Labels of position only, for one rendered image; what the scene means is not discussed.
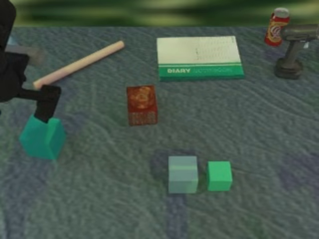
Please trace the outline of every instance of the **green and white box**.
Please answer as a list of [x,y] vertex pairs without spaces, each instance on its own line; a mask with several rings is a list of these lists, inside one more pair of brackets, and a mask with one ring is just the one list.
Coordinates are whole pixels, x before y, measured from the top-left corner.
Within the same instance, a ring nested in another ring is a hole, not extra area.
[[157,39],[160,81],[242,79],[235,36]]

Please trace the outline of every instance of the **gray tablecloth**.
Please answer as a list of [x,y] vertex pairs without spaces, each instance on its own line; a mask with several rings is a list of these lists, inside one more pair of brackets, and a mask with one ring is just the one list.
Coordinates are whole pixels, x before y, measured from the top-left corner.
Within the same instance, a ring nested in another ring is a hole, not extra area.
[[[56,111],[67,141],[56,163],[18,142],[35,104],[12,100],[0,117],[0,232],[4,239],[319,238],[319,43],[305,72],[281,80],[287,45],[263,28],[16,28],[45,49],[31,83],[118,40],[126,48],[61,80]],[[245,80],[160,83],[156,38],[236,35]],[[129,127],[126,87],[155,84],[157,125]],[[167,157],[197,155],[197,194],[166,193]],[[230,192],[205,189],[209,160],[229,160]]]

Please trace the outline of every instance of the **block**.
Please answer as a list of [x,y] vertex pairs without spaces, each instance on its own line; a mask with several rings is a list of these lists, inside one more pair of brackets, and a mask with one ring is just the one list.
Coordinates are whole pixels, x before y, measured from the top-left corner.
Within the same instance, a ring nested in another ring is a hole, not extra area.
[[207,164],[208,191],[229,191],[233,182],[231,164],[228,161],[210,161]]
[[158,108],[154,86],[127,87],[129,125],[158,122]]
[[168,158],[168,192],[196,193],[198,168],[196,156],[170,156]]
[[64,127],[59,119],[51,118],[44,123],[31,116],[19,141],[28,156],[55,160],[66,140]]

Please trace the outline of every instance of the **teal cube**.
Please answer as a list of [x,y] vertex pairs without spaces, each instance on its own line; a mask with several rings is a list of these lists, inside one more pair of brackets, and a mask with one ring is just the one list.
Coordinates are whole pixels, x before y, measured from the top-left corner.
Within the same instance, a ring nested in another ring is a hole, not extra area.
[[31,116],[19,141],[28,156],[55,160],[65,143],[66,134],[59,119],[51,118],[44,123]]
[[207,165],[208,191],[229,191],[233,182],[231,164],[228,161],[210,161]]
[[170,156],[168,158],[168,192],[196,193],[197,186],[197,157]]

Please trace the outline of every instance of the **blurred green grass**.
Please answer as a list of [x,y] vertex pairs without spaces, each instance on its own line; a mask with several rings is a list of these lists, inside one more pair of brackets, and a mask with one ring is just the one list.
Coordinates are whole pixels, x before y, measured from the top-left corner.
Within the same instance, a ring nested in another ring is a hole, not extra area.
[[319,0],[11,0],[16,26],[266,26],[286,7],[319,23]]

